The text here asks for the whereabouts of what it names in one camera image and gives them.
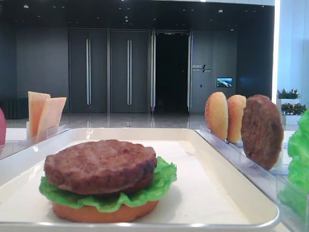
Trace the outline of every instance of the reflective floor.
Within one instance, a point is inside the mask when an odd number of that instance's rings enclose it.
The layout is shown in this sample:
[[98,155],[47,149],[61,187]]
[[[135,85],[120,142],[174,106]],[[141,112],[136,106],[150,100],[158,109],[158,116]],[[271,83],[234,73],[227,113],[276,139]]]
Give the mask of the reflective floor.
[[[7,120],[7,128],[25,128],[28,119]],[[67,128],[134,127],[134,128],[189,128],[205,125],[204,115],[187,114],[64,114],[60,125]]]

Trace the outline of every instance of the open doorway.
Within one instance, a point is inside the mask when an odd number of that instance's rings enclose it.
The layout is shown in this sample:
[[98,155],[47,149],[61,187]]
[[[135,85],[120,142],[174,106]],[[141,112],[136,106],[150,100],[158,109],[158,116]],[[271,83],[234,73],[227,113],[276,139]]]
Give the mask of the open doorway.
[[189,33],[156,33],[155,113],[188,113]]

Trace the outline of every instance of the door handle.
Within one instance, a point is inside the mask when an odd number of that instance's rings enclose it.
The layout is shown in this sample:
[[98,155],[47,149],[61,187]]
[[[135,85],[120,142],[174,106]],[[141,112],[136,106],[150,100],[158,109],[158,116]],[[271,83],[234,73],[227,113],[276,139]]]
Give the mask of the door handle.
[[130,40],[130,105],[132,104],[132,40]]
[[89,105],[92,103],[91,39],[89,39]]
[[127,40],[126,63],[126,103],[130,105],[130,40]]
[[90,101],[89,101],[89,39],[86,39],[86,98],[87,98],[87,105],[90,105]]

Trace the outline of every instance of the ceiling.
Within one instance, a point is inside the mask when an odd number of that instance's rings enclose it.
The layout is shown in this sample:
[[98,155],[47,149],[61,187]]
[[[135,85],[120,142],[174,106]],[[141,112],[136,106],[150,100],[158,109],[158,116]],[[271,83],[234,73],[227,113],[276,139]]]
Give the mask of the ceiling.
[[274,14],[273,6],[157,0],[0,0],[0,5],[2,20],[35,27],[238,30]]

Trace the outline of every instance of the white tray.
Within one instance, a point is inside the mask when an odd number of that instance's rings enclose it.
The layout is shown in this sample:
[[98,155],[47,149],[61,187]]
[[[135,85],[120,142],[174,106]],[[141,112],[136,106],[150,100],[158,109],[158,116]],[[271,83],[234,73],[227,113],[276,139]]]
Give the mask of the white tray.
[[[58,219],[38,187],[45,157],[89,140],[154,147],[177,165],[178,180],[158,207],[134,223],[82,224]],[[72,129],[0,160],[0,231],[273,231],[278,207],[197,132],[188,129]]]

